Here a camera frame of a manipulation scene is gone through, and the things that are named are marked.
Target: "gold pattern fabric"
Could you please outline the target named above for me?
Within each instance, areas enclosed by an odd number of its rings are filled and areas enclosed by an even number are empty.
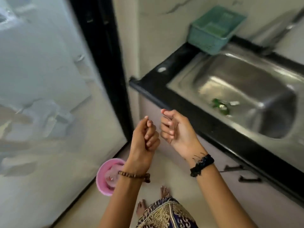
[[[136,228],[197,228],[190,213],[173,197],[151,204],[139,219]]]

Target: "green basket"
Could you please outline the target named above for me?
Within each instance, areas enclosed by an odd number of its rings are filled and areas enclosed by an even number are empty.
[[[215,55],[229,42],[246,18],[217,5],[191,24],[188,42]]]

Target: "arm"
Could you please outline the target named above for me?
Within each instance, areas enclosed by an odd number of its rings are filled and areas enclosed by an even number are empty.
[[[162,110],[161,137],[188,162],[189,167],[207,155],[189,120],[177,111]],[[236,200],[214,164],[196,177],[199,187],[219,228],[256,228],[248,214]]]
[[[123,171],[145,174],[160,144],[152,121],[146,116],[133,132],[130,154]],[[129,228],[142,179],[120,176],[111,200],[101,218],[100,228]]]

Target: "cabinet handle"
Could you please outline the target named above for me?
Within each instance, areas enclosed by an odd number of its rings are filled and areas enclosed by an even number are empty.
[[[261,183],[262,179],[260,179],[259,177],[253,178],[253,179],[247,179],[247,178],[244,178],[243,176],[240,176],[239,177],[239,182],[242,182],[242,183]]]
[[[223,172],[231,172],[231,171],[239,171],[239,170],[245,170],[244,167],[242,165],[239,165],[239,166],[228,166],[226,165],[224,170],[223,171],[220,171],[220,173],[223,173]]]

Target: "foot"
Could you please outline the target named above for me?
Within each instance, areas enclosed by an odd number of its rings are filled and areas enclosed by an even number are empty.
[[[169,189],[165,186],[162,186],[161,187],[161,198],[163,199],[165,197],[170,197],[170,196],[171,196],[171,194],[169,192]]]
[[[146,201],[143,199],[141,202],[137,204],[136,214],[138,218],[140,218],[143,215],[146,209],[147,209]]]

